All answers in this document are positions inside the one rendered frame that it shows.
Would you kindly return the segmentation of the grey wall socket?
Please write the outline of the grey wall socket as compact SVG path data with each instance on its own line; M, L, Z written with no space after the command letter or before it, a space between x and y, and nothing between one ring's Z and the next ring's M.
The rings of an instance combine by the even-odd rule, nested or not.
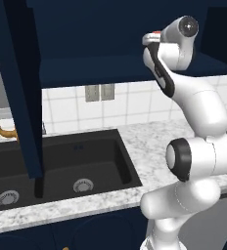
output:
M114 99L114 84L103 84L101 86L101 99L112 101Z
M100 91L98 85L88 85L85 87L85 101L97 102L100 99Z

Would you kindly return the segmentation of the dark blue base cupboards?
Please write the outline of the dark blue base cupboards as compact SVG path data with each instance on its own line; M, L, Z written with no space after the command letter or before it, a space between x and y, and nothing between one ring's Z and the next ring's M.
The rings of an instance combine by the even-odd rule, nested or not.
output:
M139 250L148 220L139 207L0 233L0 250Z

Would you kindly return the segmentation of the silver sink drain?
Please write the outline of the silver sink drain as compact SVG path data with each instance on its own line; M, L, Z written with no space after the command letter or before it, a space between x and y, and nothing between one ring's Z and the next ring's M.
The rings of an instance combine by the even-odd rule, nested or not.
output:
M73 184L73 191L74 192L84 192L88 190L92 190L94 184L89 179L79 179Z
M20 194L16 190L6 190L0 194L0 206L17 203Z

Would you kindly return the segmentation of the dark blue wall cabinet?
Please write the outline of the dark blue wall cabinet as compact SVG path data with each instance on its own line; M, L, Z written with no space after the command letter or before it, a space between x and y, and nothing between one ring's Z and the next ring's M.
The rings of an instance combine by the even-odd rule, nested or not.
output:
M227 74L201 51L209 0L26 0L33 11L44 88L152 80L142 37L182 16L199 23L195 56L182 73Z

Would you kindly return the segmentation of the dark blue open cabinet door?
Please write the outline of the dark blue open cabinet door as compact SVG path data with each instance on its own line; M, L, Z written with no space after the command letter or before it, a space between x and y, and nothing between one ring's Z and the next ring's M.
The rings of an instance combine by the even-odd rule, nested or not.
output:
M34 196L44 193L40 51L26 0L0 0L0 72Z

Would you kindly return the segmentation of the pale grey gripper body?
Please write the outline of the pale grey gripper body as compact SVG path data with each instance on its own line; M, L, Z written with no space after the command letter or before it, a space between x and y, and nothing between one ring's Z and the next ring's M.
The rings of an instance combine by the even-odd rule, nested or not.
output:
M160 32L159 31L153 31L153 32L147 33L142 37L142 44L144 46L148 46L152 42L160 42Z

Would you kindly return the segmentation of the black kitchen sink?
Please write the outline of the black kitchen sink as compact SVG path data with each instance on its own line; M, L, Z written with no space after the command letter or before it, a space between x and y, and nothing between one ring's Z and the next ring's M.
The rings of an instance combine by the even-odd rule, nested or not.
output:
M20 145L14 141L0 143L0 194L6 190L20 194L17 203L2 205L0 211L142 184L116 129L46 137L42 149L44 193L37 198ZM74 192L73 184L79 179L91 180L93 189Z

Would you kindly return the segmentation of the grey dishwasher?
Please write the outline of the grey dishwasher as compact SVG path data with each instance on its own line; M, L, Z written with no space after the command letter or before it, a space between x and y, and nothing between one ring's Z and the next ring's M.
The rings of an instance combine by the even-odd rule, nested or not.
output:
M211 208L193 216L180 230L187 250L227 250L227 193Z

